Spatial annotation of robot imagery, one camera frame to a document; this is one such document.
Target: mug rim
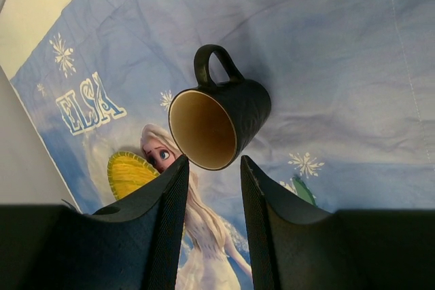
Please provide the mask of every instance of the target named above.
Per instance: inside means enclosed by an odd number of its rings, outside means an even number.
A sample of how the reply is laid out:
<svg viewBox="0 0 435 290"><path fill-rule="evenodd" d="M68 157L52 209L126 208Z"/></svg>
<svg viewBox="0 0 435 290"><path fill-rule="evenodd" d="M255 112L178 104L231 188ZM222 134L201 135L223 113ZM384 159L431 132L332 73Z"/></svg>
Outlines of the mug rim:
<svg viewBox="0 0 435 290"><path fill-rule="evenodd" d="M216 103L217 105L219 105L219 107L224 111L225 115L227 116L228 120L229 120L230 123L231 123L232 132L233 132L233 134L234 134L234 153L233 153L232 156L231 156L231 160L229 160L228 163L226 163L225 165L223 165L223 166L221 166L221 167L219 167L219 168L207 168L206 166L203 166L203 165L201 165L201 164L195 162L195 161L192 160L191 158L189 158L189 157L187 156L187 154L185 154L185 153L183 152L183 150L182 150L181 147L179 146L179 143L177 142L177 139L176 139L175 136L174 136L173 129L172 129L172 123L171 123L171 111L172 111L173 104L175 103L175 100L177 100L177 98L179 98L179 96L181 96L182 94L185 94L185 93L189 93L189 92L192 92L192 93L199 93L199 94L204 95L204 96L210 98L211 100L213 100L213 102ZM209 170L209 171L219 171L219 170L225 169L227 166L229 166L230 164L233 163L234 158L235 158L236 155L237 155L237 148L238 148L238 143L239 143L239 140L238 140L238 138L237 138L236 128L234 127L234 124L232 123L232 119L230 118L228 112L227 112L227 111L225 110L225 108L224 108L224 107L223 107L223 106L222 106L218 101L216 101L212 96L208 95L207 93L201 92L201 91L199 91L199 90L197 90L197 89L195 89L195 88L191 88L191 89L187 89L187 90L181 91L180 93L178 93L178 94L174 97L174 99L171 101L171 105L169 106L169 110L168 110L168 124L169 124L169 130L170 130L170 132L171 132L172 138L173 138L175 144L177 145L178 149L180 150L180 152L182 152L182 153L183 153L183 154L184 154L184 155L189 159L189 161L191 161L191 162L192 162L193 164L195 164L196 166L198 166L198 167L200 167L200 168L202 168L202 169L205 169L205 170Z"/></svg>

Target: black mug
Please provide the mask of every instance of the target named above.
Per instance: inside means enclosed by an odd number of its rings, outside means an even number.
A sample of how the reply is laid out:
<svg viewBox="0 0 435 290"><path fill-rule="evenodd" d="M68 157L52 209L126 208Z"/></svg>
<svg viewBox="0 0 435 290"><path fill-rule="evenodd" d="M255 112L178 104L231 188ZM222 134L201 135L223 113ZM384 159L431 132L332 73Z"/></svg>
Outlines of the black mug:
<svg viewBox="0 0 435 290"><path fill-rule="evenodd" d="M215 54L230 80L210 78ZM271 112L271 98L256 81L245 79L221 46L208 44L194 58L198 87L184 90L169 108L169 128L181 152L207 170L230 165L263 126Z"/></svg>

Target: elsa's eye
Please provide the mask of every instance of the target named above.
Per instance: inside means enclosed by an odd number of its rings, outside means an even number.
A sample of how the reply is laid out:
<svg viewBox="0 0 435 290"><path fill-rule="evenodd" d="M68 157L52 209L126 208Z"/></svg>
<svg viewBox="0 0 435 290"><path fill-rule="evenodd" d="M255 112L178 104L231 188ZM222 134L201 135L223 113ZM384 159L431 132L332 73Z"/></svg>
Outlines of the elsa's eye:
<svg viewBox="0 0 435 290"><path fill-rule="evenodd" d="M160 151L160 157L162 158L162 160L168 160L169 159L169 152L165 149L163 149L162 151Z"/></svg>

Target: elsa text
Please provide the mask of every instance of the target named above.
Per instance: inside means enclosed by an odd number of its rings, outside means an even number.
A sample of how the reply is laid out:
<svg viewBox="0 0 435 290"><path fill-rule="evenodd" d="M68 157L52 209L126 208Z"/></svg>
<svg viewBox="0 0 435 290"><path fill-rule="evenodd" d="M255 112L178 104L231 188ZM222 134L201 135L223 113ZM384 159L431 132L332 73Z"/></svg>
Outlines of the elsa text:
<svg viewBox="0 0 435 290"><path fill-rule="evenodd" d="M97 72L80 84L80 94L86 110L80 107L74 90L70 90L56 99L62 113L62 119L72 135L98 128L111 119L119 119L127 115L124 108L117 106L106 94L103 83Z"/></svg>

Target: white snowflake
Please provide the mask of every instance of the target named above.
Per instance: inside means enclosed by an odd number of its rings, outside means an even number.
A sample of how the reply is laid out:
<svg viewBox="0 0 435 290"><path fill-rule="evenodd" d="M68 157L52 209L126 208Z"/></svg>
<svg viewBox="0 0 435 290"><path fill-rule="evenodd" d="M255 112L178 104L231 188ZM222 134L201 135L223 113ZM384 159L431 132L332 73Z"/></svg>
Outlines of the white snowflake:
<svg viewBox="0 0 435 290"><path fill-rule="evenodd" d="M44 85L42 85L41 83L37 84L36 88L37 88L38 92L41 92L42 96L47 95L46 90L44 88Z"/></svg>
<svg viewBox="0 0 435 290"><path fill-rule="evenodd" d="M298 191L296 190L296 187L294 187L293 184L293 179L290 179L290 183L285 183L284 181L280 181L279 184L284 188L290 190L293 194L298 195Z"/></svg>
<svg viewBox="0 0 435 290"><path fill-rule="evenodd" d="M65 46L66 41L62 39L60 33L53 36L53 40L49 40L49 42L53 46L53 52L55 54L54 62L59 64L59 71L62 71L66 78L68 78L68 73L70 75L76 73L73 65L74 58L72 58L74 49Z"/></svg>
<svg viewBox="0 0 435 290"><path fill-rule="evenodd" d="M164 92L160 92L160 95L162 96L162 98L160 99L160 105L164 107L166 111L168 111L173 99L172 92L171 90L164 91Z"/></svg>
<svg viewBox="0 0 435 290"><path fill-rule="evenodd" d="M309 176L318 177L319 174L317 173L319 170L321 170L321 166L323 166L324 162L316 163L315 161L317 158L311 159L310 153L306 152L306 154L302 157L299 153L296 155L293 155L289 153L292 160L288 162L288 164L297 164L298 166L295 169L299 169L299 174L302 176L305 174L307 179Z"/></svg>

